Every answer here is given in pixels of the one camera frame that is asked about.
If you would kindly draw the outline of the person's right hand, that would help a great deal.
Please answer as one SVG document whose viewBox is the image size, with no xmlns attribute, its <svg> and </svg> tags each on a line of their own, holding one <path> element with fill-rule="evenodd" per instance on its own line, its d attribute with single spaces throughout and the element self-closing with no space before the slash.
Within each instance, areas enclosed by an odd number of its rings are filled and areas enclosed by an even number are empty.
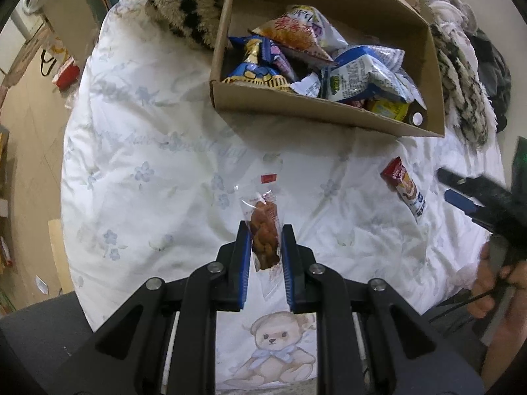
<svg viewBox="0 0 527 395">
<path fill-rule="evenodd" d="M 526 320 L 526 261 L 508 265 L 493 271 L 490 265 L 489 242 L 482 247 L 476 280 L 473 284 L 473 297 L 487 293 L 498 282 L 507 282 L 515 288 L 515 293 L 507 310 L 507 320 L 523 322 Z"/>
</svg>

